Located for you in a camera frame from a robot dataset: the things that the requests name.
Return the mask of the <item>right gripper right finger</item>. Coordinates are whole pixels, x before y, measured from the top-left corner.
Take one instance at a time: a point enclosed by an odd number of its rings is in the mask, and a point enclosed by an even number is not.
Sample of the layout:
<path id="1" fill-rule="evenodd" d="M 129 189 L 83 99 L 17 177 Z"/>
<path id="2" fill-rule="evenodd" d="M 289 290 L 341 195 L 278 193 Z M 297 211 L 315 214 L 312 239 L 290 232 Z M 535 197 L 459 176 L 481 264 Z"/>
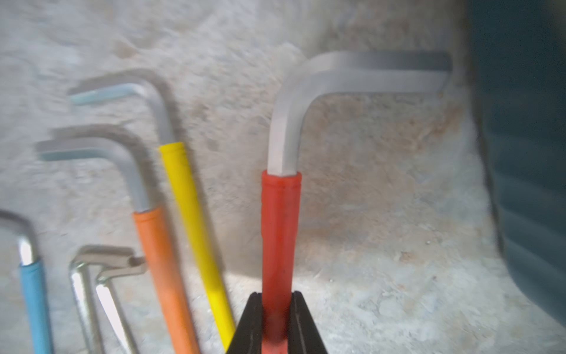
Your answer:
<path id="1" fill-rule="evenodd" d="M 303 294 L 292 293 L 289 316 L 289 354 L 328 354 Z"/>

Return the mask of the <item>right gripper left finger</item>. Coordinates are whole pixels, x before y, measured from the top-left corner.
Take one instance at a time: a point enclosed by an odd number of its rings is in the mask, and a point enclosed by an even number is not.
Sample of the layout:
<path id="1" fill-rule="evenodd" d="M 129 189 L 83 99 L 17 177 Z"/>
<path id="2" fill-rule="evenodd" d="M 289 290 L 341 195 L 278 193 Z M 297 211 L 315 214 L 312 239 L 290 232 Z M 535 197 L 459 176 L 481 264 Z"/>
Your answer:
<path id="1" fill-rule="evenodd" d="M 262 294 L 252 293 L 237 325 L 226 354 L 261 354 Z"/>

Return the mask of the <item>orange hex key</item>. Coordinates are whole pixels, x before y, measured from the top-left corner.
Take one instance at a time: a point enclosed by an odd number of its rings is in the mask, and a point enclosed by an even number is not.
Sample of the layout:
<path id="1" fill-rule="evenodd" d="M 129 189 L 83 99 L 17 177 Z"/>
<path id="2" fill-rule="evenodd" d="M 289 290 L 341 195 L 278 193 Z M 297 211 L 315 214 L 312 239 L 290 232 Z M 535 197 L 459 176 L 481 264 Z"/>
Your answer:
<path id="1" fill-rule="evenodd" d="M 164 209 L 148 191 L 146 179 L 131 151 L 116 140 L 77 137 L 38 142 L 44 161 L 106 159 L 121 172 L 134 207 L 134 221 L 176 353 L 199 353 L 186 290 L 174 252 Z"/>

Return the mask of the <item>bare steel hex key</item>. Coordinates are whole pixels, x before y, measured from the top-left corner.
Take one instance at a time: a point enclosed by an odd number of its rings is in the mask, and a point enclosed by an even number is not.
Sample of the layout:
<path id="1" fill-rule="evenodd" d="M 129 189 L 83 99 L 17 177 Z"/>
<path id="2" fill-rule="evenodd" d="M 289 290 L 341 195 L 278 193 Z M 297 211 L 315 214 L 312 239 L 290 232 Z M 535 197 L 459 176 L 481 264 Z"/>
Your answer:
<path id="1" fill-rule="evenodd" d="M 146 271 L 147 265 L 144 258 L 131 258 L 126 267 L 103 267 L 96 278 L 95 290 L 98 299 L 124 353 L 139 353 L 139 349 L 125 314 L 119 305 L 112 280 L 118 277 L 137 276 Z"/>
<path id="2" fill-rule="evenodd" d="M 134 251 L 127 247 L 86 245 L 81 247 L 69 264 L 69 279 L 88 353 L 104 353 L 103 338 L 92 299 L 90 266 L 125 268 Z"/>

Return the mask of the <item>yellow hex key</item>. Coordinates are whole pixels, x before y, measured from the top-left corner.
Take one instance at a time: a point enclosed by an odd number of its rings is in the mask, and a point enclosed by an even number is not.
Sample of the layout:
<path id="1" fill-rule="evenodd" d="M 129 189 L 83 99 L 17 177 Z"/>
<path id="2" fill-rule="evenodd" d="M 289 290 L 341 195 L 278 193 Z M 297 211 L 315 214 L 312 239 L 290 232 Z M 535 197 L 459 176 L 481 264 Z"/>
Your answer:
<path id="1" fill-rule="evenodd" d="M 235 332 L 234 318 L 206 231 L 206 221 L 200 207 L 187 149 L 174 131 L 162 93 L 148 79 L 135 75 L 109 75 L 88 79 L 71 88 L 68 95 L 75 105 L 94 104 L 132 95 L 140 96 L 146 101 L 156 120 L 162 163 L 203 281 L 223 349 L 227 350 Z"/>

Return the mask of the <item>red hex key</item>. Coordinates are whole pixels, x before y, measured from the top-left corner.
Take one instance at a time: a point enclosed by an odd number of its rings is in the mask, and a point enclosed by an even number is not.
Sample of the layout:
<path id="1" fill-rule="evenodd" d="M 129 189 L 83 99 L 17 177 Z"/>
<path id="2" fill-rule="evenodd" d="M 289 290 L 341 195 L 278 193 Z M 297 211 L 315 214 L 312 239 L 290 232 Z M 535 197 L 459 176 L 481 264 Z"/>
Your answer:
<path id="1" fill-rule="evenodd" d="M 327 94 L 439 92 L 452 72 L 445 52 L 330 52 L 294 69 L 271 115 L 268 166 L 262 174 L 263 353 L 285 353 L 302 176 L 305 115 Z"/>

